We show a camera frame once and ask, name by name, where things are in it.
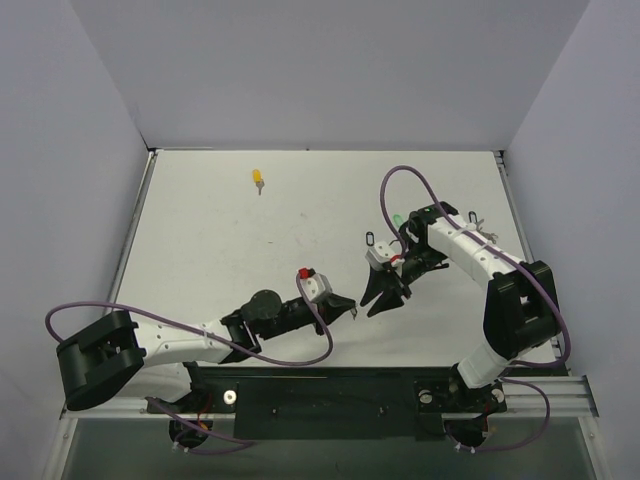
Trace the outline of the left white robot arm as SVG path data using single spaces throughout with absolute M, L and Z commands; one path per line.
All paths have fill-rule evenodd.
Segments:
M 200 408 L 204 384 L 186 370 L 192 362 L 230 364 L 261 358 L 261 341 L 311 325 L 319 335 L 353 299 L 307 279 L 299 297 L 282 301 L 273 290 L 208 323 L 184 324 L 124 304 L 105 303 L 108 314 L 66 339 L 56 355 L 70 411 L 97 407 L 125 392 L 157 397 L 181 410 Z

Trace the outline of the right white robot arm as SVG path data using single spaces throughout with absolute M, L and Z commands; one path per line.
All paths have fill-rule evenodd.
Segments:
M 360 303 L 368 307 L 368 316 L 402 307 L 412 283 L 449 264 L 464 271 L 485 294 L 480 344 L 455 365 L 455 378 L 446 386 L 453 406 L 472 407 L 483 388 L 514 361 L 560 333 L 551 269 L 498 249 L 448 203 L 411 212 L 399 236 L 404 253 L 385 241 L 366 252 L 369 277 Z

